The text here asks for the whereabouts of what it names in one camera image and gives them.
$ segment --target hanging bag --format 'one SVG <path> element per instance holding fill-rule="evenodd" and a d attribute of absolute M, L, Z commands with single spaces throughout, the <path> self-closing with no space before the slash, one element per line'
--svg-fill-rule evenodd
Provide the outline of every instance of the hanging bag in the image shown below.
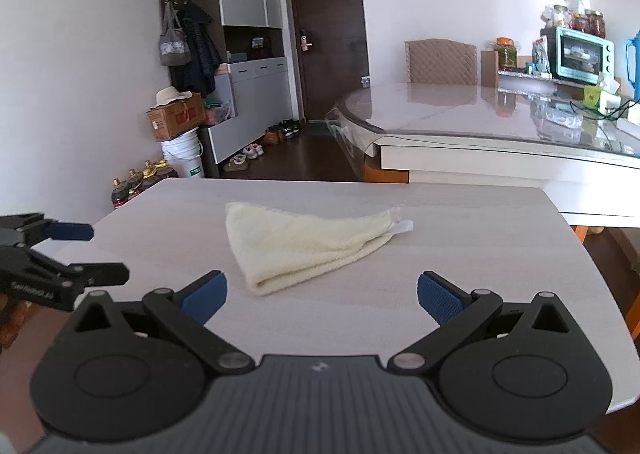
<path fill-rule="evenodd" d="M 164 3 L 162 35 L 160 36 L 160 63 L 163 66 L 183 66 L 191 62 L 187 37 L 175 14 L 174 5 Z"/>

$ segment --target box on cabinet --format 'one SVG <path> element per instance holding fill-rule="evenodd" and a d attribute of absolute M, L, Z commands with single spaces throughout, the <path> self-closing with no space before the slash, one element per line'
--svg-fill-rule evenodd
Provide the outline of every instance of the box on cabinet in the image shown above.
<path fill-rule="evenodd" d="M 169 141 L 195 129 L 205 119 L 204 105 L 199 93 L 186 100 L 172 101 L 146 111 L 154 128 L 156 141 Z"/>

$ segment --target dining chair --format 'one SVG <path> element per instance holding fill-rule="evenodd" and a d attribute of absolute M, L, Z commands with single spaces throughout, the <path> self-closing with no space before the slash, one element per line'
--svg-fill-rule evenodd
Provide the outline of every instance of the dining chair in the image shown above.
<path fill-rule="evenodd" d="M 409 82 L 478 85 L 478 49 L 455 40 L 409 40 L 404 43 Z"/>

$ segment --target folded towel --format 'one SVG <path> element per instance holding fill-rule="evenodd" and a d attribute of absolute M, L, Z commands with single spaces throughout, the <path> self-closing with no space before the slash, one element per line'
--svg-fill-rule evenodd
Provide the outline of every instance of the folded towel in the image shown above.
<path fill-rule="evenodd" d="M 413 228 L 399 209 L 322 219 L 248 203 L 226 205 L 226 233 L 249 290 L 267 295 L 350 264 Z"/>

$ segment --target towel tag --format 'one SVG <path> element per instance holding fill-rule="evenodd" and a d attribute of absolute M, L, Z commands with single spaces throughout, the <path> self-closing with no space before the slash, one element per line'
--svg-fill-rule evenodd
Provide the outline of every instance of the towel tag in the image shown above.
<path fill-rule="evenodd" d="M 406 231 L 412 231 L 414 229 L 414 222 L 411 219 L 405 219 L 404 221 L 398 221 L 392 224 L 385 232 L 385 235 L 395 235 L 396 233 L 405 233 Z"/>

